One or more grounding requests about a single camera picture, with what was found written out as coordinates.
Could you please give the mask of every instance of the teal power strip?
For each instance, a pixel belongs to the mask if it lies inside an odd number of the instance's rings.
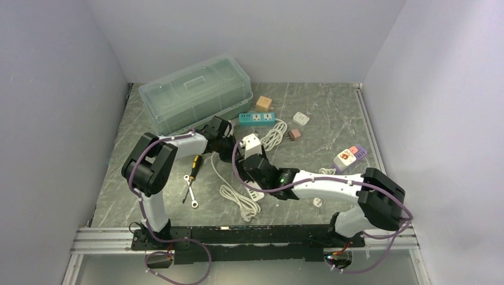
[[[272,126],[275,124],[275,113],[243,113],[238,116],[240,126]]]

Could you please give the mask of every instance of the metal wrench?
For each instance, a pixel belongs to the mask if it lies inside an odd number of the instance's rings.
[[[191,207],[196,209],[198,207],[198,202],[196,201],[196,199],[194,199],[193,188],[191,187],[191,179],[189,178],[189,175],[184,175],[184,180],[187,182],[187,186],[189,186],[187,191],[189,191],[189,193],[191,194],[191,199],[192,199]]]

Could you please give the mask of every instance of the metal frame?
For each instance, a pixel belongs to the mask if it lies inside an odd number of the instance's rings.
[[[362,116],[365,121],[365,128],[367,131],[368,138],[371,142],[371,147],[373,153],[375,154],[376,164],[383,173],[385,172],[385,167],[383,165],[383,160],[380,155],[380,151],[377,146],[376,138],[374,136],[373,128],[367,114],[366,106],[364,104],[364,99],[361,91],[362,84],[354,84],[354,93],[357,98]],[[384,230],[369,230],[371,235],[389,235],[392,232],[387,232]],[[127,255],[145,255],[151,253],[151,251],[132,251],[131,242],[133,239],[133,234],[129,231],[127,227],[104,227],[104,228],[89,228],[83,227],[77,230],[77,234],[74,239],[72,248],[70,249],[70,261],[68,263],[67,272],[63,279],[63,285],[75,285],[77,282],[77,277],[79,274],[80,266],[84,255],[86,254],[127,254]],[[366,251],[368,254],[370,251],[384,250],[388,246],[390,239],[375,240],[368,237],[364,238],[366,246],[363,248],[352,248],[355,251]],[[324,251],[332,252],[337,251],[338,248],[325,248]],[[418,283],[420,285],[430,285],[431,281],[425,263],[423,261],[420,247],[418,245],[418,240],[415,231],[412,226],[409,229],[401,233],[391,247],[391,250],[409,250],[411,256],[411,261],[415,269],[415,273],[418,278]]]

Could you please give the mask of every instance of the screwdriver handle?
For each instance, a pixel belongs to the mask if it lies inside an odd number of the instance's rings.
[[[203,156],[197,155],[193,161],[193,169],[191,170],[191,175],[189,175],[189,178],[191,180],[196,179],[196,175],[198,175],[198,172],[200,171],[202,165],[203,165]]]

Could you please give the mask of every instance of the gray marble table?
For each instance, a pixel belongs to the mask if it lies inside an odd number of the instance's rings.
[[[140,136],[145,132],[154,132],[143,109],[138,87],[139,84],[135,84],[131,90],[119,126],[92,227],[124,227],[141,219],[138,202],[121,176],[122,164]],[[336,154],[356,144],[363,145],[369,154],[358,164],[348,168],[345,174],[362,173],[367,167],[377,167],[360,102],[352,84],[253,83],[252,91],[252,107],[259,96],[273,99],[276,117],[288,123],[289,129],[299,129],[303,136],[296,141],[285,139],[267,153],[270,162],[276,167],[295,167],[317,172],[321,167],[331,167]],[[299,126],[292,121],[296,112],[310,117],[306,126]],[[238,126],[235,135],[239,139],[257,131],[259,137],[262,137],[268,129],[269,127]],[[252,221],[245,222],[238,206],[219,194],[222,181],[213,172],[209,157],[205,156],[203,167],[193,183],[194,195],[200,206],[192,209],[190,201],[181,203],[186,186],[182,177],[190,173],[192,159],[193,157],[186,157],[175,162],[163,190],[165,207],[174,226],[325,224],[335,212],[351,208],[351,204],[343,201],[325,200],[322,207],[317,208],[313,205],[313,199],[280,201],[266,194],[259,201],[261,212]],[[221,175],[238,192],[248,196],[233,177],[231,165],[221,162],[218,157],[215,162]]]

